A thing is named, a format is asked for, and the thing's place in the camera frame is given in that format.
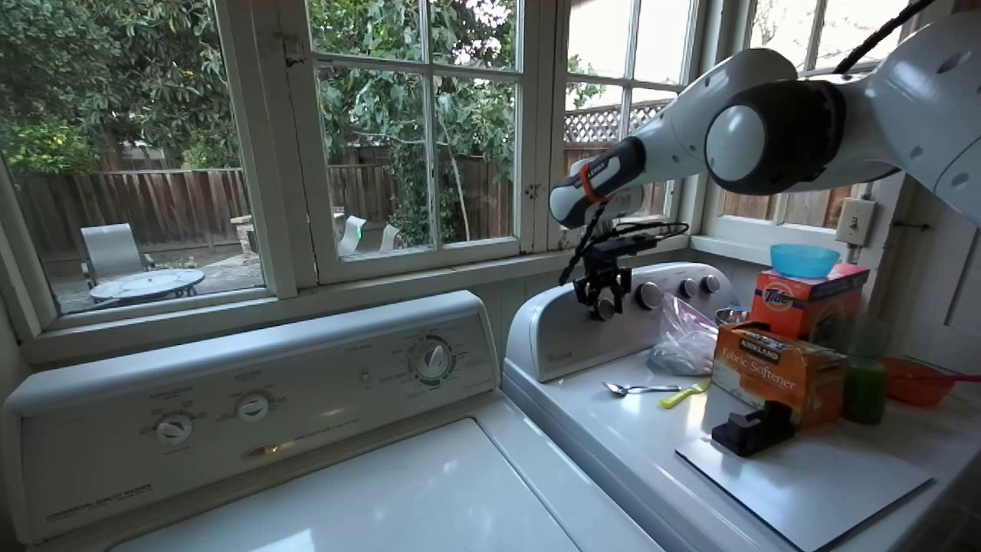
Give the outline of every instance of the cardboard box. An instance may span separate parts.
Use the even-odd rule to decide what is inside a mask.
[[[782,403],[796,428],[835,423],[844,407],[845,357],[756,330],[721,327],[711,380],[738,403]]]
[[[773,335],[838,344],[862,310],[866,266],[838,264],[827,281],[787,281],[773,269],[756,276],[750,321]]]

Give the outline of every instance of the washing machine lid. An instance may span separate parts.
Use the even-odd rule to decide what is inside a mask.
[[[474,421],[369,450],[114,545],[576,549]]]

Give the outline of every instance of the plastic bag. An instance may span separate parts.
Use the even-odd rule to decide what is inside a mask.
[[[652,300],[660,327],[651,344],[647,366],[652,371],[706,378],[711,376],[718,327],[693,305],[660,292]]]

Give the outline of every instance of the wooden fence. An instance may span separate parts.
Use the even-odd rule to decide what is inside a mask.
[[[490,177],[489,163],[460,160],[467,184],[468,237],[512,235],[512,188]],[[325,184],[347,214],[386,224],[399,188],[378,153],[330,167]],[[231,218],[247,214],[246,174],[226,173],[103,173],[103,174],[26,174],[20,204],[44,262],[81,258],[81,226],[130,221],[145,250],[194,250],[234,244]]]

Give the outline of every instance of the blue container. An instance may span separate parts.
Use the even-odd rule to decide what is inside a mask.
[[[818,245],[778,244],[769,245],[769,266],[792,281],[825,281],[841,253]]]

